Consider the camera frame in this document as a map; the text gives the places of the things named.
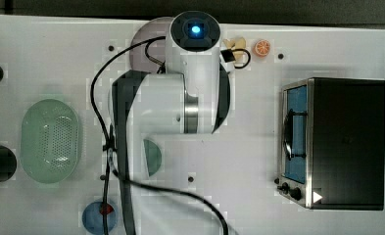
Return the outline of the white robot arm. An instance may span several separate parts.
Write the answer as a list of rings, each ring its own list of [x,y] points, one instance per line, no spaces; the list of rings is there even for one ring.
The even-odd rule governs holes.
[[[165,70],[129,70],[111,88],[123,223],[135,225],[134,187],[150,177],[144,142],[153,134],[212,133],[229,110],[229,80],[221,65],[220,27],[211,15],[188,11],[171,20]]]

